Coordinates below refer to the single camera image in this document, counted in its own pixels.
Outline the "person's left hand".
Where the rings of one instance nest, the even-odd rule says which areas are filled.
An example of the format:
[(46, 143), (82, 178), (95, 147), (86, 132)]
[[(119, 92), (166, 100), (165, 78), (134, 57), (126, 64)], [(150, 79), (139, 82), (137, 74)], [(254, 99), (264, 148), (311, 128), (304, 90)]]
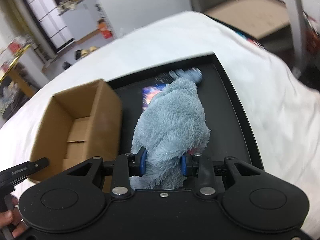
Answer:
[(12, 231), (12, 236), (17, 238), (27, 230), (27, 226), (22, 220), (21, 214), (18, 210), (18, 199), (11, 195), (11, 202), (14, 206), (14, 209), (1, 212), (1, 228), (10, 224), (16, 226), (16, 228)]

